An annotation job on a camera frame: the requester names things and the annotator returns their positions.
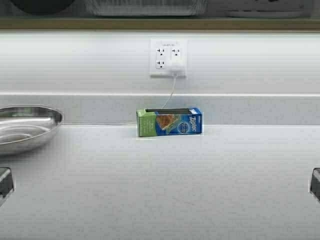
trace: wall plate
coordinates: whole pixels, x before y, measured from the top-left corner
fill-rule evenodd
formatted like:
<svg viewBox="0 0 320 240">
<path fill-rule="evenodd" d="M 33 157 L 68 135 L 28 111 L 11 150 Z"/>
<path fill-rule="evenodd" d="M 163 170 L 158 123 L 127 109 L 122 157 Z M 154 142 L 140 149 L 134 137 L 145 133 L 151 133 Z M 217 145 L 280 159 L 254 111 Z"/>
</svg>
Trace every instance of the wall plate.
<svg viewBox="0 0 320 240">
<path fill-rule="evenodd" d="M 187 76 L 188 41 L 152 39 L 150 43 L 150 75 L 171 77 L 170 66 L 178 62 L 185 71 L 180 77 Z"/>
</svg>

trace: sandwich image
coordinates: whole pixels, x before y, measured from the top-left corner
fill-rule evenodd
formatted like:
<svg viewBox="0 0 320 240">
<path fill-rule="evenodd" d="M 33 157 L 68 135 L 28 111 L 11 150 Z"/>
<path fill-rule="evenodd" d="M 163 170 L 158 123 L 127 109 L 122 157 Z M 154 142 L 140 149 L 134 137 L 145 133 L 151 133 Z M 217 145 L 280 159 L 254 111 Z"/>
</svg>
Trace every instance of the sandwich image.
<svg viewBox="0 0 320 240">
<path fill-rule="evenodd" d="M 167 130 L 168 133 L 171 132 L 172 129 L 174 129 L 179 121 L 180 121 L 179 115 L 158 115 L 156 116 L 156 122 L 158 123 L 159 127 L 162 130 Z"/>
</svg>

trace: bowl rim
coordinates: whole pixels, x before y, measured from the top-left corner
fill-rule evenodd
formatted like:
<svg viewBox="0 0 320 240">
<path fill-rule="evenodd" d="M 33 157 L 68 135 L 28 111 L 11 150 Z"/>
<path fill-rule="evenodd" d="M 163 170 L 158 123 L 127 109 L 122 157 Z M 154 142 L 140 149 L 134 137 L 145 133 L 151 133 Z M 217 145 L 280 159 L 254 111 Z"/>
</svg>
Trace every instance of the bowl rim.
<svg viewBox="0 0 320 240">
<path fill-rule="evenodd" d="M 64 115 L 63 115 L 63 113 L 61 111 L 59 111 L 59 110 L 57 110 L 55 108 L 52 108 L 52 107 L 42 106 L 42 105 L 12 105 L 12 106 L 0 107 L 0 111 L 4 110 L 4 109 L 13 109 L 13 108 L 40 108 L 40 109 L 47 109 L 47 110 L 54 111 L 54 112 L 58 113 L 61 116 L 61 121 L 55 127 L 50 129 L 49 131 L 46 131 L 44 133 L 41 133 L 41 134 L 38 134 L 38 135 L 35 135 L 35 136 L 32 136 L 32 137 L 21 139 L 21 140 L 3 142 L 3 143 L 0 143 L 0 146 L 20 143 L 20 142 L 28 141 L 28 140 L 31 140 L 31 139 L 39 138 L 39 137 L 41 137 L 43 135 L 46 135 L 48 133 L 51 133 L 51 132 L 55 131 L 57 128 L 59 128 L 63 124 L 63 121 L 64 121 Z"/>
</svg>

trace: ziploc logo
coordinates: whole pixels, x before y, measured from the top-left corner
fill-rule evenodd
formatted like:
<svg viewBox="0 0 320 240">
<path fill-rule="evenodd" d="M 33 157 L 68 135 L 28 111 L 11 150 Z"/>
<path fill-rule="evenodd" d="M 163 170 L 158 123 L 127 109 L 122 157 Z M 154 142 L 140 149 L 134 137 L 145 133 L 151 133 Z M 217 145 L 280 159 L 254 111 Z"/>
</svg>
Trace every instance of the ziploc logo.
<svg viewBox="0 0 320 240">
<path fill-rule="evenodd" d="M 196 132 L 197 131 L 197 118 L 195 116 L 190 116 L 189 122 L 191 125 L 192 132 Z"/>
</svg>

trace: ziploc box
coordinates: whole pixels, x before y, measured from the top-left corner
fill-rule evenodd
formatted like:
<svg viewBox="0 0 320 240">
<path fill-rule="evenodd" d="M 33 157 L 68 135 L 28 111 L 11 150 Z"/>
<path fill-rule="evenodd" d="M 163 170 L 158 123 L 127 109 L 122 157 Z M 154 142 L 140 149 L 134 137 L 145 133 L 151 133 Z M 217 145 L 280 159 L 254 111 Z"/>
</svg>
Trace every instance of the ziploc box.
<svg viewBox="0 0 320 240">
<path fill-rule="evenodd" d="M 202 133 L 203 115 L 198 108 L 141 109 L 136 117 L 139 137 Z"/>
</svg>

